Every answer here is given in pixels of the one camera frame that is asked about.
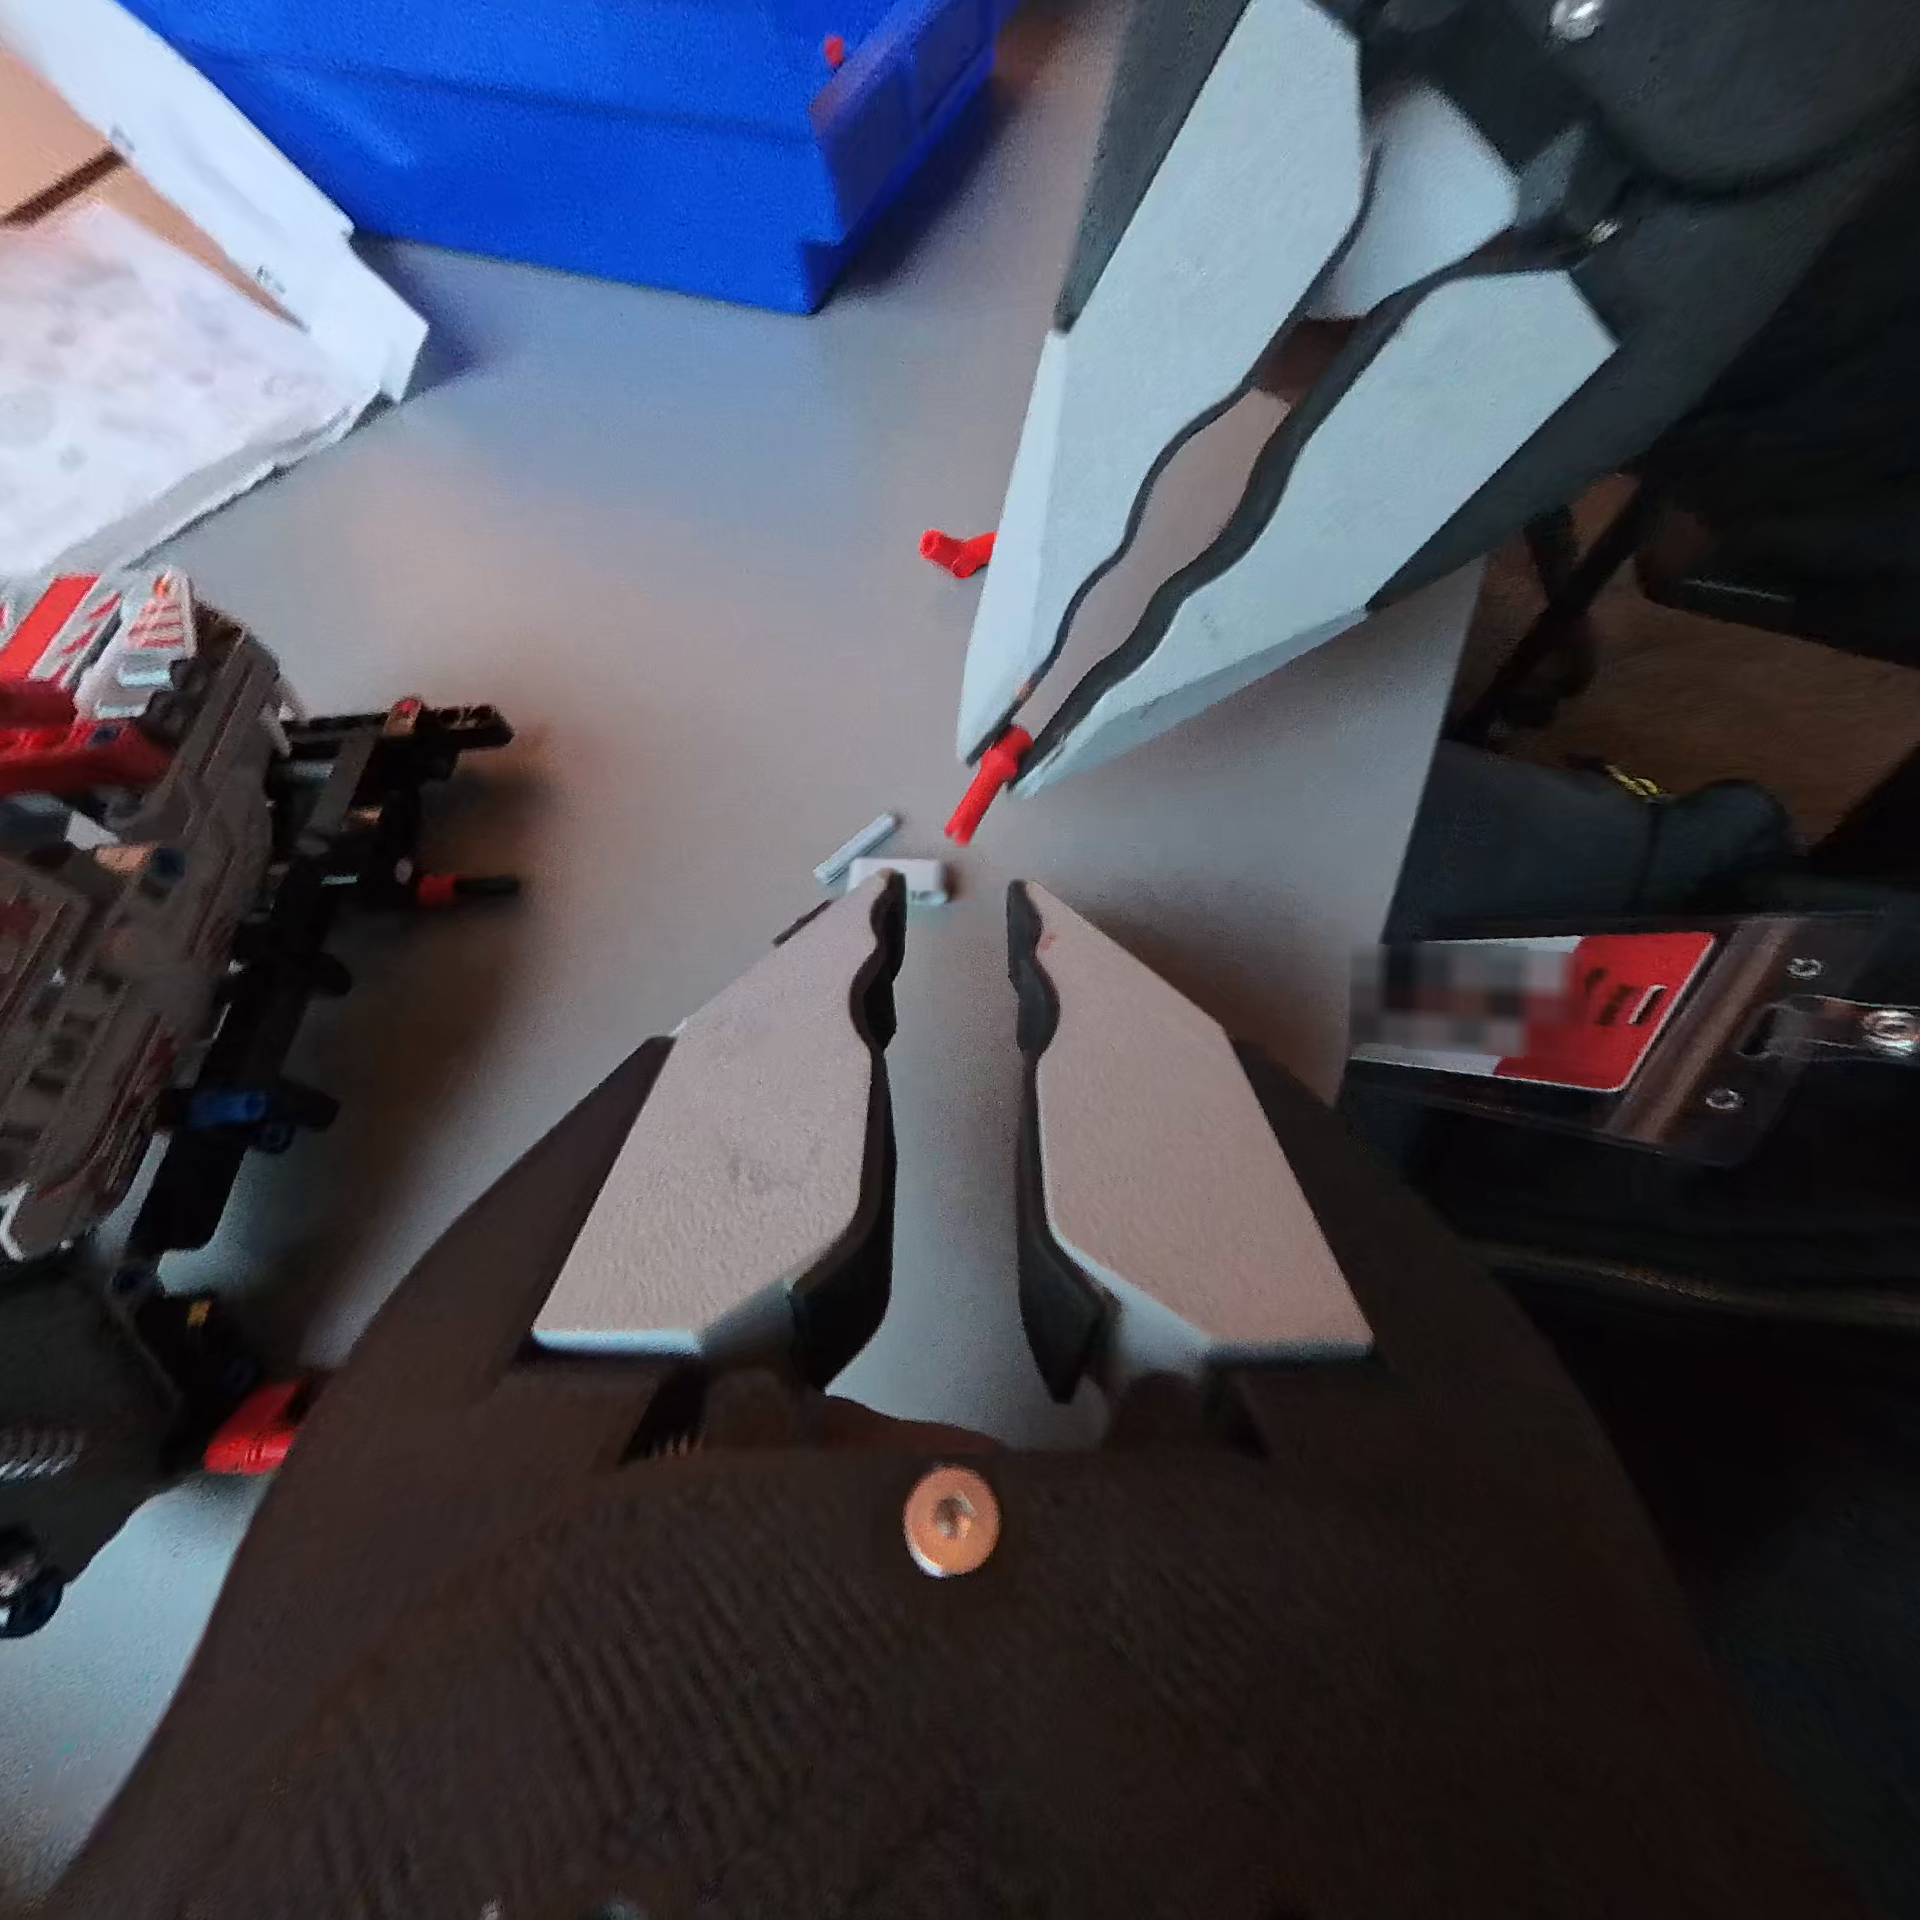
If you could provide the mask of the plain white paper bag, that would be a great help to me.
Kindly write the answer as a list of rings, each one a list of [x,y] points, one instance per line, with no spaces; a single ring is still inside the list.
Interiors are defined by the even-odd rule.
[[[162,36],[114,3],[7,3],[2,36],[335,364],[384,402],[411,396],[426,320],[362,263],[349,215]]]

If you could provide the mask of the black chair base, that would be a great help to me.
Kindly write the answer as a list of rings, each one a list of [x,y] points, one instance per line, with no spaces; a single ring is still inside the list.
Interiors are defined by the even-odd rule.
[[[1592,688],[1603,663],[1603,596],[1652,538],[1661,511],[1644,476],[1625,471],[1498,546],[1469,619],[1444,745],[1511,750]]]

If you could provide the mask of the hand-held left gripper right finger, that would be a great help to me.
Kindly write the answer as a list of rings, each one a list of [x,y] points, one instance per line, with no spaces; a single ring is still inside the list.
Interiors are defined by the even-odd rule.
[[[1228,1030],[1033,880],[1006,890],[1006,943],[1020,1326],[1050,1398],[1370,1356]]]

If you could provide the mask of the long red lego pin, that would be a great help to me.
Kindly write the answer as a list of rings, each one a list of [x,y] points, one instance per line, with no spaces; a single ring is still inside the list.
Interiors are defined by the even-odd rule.
[[[948,842],[973,846],[996,801],[1020,781],[1033,749],[1034,739],[1020,726],[1008,724],[996,732],[973,765],[973,781],[945,827]]]

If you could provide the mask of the light wooden board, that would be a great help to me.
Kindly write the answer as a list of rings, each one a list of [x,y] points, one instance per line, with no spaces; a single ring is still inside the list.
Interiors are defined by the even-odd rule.
[[[96,128],[11,51],[2,53],[2,228],[44,227],[111,206],[243,291],[282,322],[292,311],[189,213],[160,194]]]

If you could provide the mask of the blue plastic bin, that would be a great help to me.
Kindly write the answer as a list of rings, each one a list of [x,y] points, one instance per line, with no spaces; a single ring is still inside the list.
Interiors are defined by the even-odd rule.
[[[973,112],[1013,11],[129,4],[357,228],[787,317]]]

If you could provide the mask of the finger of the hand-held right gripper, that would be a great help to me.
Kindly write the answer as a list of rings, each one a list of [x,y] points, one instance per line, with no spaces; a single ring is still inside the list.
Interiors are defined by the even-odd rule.
[[[1237,404],[1338,256],[1366,153],[1357,36],[1318,4],[1249,4],[1072,322],[1042,343],[966,653],[964,762],[1046,675],[1164,453]]]
[[[1476,255],[1382,300],[1263,445],[1215,538],[1046,722],[1018,795],[1128,757],[1366,622],[1614,349],[1545,255]]]

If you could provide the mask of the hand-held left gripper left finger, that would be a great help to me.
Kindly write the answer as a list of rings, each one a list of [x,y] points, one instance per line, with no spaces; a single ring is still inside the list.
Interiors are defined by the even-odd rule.
[[[907,898],[845,895],[672,1035],[535,1345],[830,1386],[893,1299]]]

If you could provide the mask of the printed white paper bag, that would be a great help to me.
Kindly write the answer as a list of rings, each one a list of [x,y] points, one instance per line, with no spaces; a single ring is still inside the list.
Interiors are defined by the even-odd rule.
[[[2,575],[114,573],[337,445],[370,384],[109,205],[2,242]]]

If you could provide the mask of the clear badge holder red card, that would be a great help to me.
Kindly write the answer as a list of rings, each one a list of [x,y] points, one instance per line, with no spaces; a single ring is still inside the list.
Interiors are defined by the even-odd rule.
[[[1917,1005],[1862,986],[1888,935],[1761,915],[1363,948],[1343,1091],[1732,1168],[1817,1073],[1917,1074]]]

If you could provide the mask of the red and white lego model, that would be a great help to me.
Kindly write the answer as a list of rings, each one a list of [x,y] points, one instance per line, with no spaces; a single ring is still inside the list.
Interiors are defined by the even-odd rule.
[[[167,1285],[250,1161],[330,1131],[290,1074],[346,997],[342,915],[513,901],[430,867],[429,792],[507,750],[490,704],[309,714],[171,567],[4,581],[2,1634],[42,1632],[264,1384]]]

